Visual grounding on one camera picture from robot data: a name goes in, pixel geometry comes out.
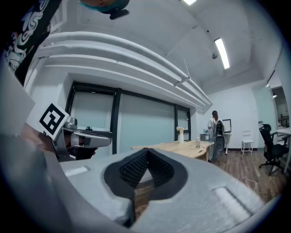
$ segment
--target wooden floor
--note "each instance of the wooden floor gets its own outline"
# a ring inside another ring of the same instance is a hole
[[[225,172],[237,178],[244,184],[246,180],[257,182],[255,192],[267,203],[272,198],[280,195],[286,185],[287,178],[281,171],[276,171],[271,176],[268,173],[270,166],[264,166],[259,169],[259,165],[265,163],[266,159],[262,153],[254,151],[244,155],[240,151],[229,151],[227,155],[221,154],[212,163],[220,167]],[[247,181],[252,190],[255,189],[255,183]],[[149,200],[149,194],[153,190],[153,183],[148,182],[140,184],[135,190],[135,214],[138,218],[146,209]]]

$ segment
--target vase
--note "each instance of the vase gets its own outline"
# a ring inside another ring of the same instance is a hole
[[[179,144],[183,144],[184,143],[184,132],[180,132],[179,134]]]

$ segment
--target bottle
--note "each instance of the bottle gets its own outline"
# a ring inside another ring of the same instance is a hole
[[[196,148],[200,148],[200,138],[197,137],[196,139]]]
[[[208,129],[206,130],[205,141],[209,141],[209,133],[208,133]]]

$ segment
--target office chair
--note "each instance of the office chair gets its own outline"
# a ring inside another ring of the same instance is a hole
[[[259,168],[266,165],[272,165],[272,169],[274,166],[276,166],[280,168],[283,172],[284,168],[280,166],[281,162],[277,161],[276,159],[281,158],[284,154],[287,154],[289,152],[289,149],[286,147],[286,143],[287,138],[290,136],[282,138],[285,141],[284,145],[274,145],[274,135],[277,134],[277,132],[270,134],[271,126],[268,124],[263,124],[263,127],[259,128],[259,130],[265,142],[264,157],[267,159],[267,162],[261,164]]]

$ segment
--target ceiling light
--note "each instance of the ceiling light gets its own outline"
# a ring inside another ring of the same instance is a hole
[[[196,2],[196,0],[184,0],[188,5],[191,5],[193,2]]]
[[[228,62],[228,58],[227,58],[227,54],[226,54],[226,49],[224,47],[223,41],[221,38],[217,38],[215,41],[216,46],[218,48],[218,51],[220,53],[220,57],[222,59],[223,62],[223,66],[225,69],[229,68],[229,62]]]

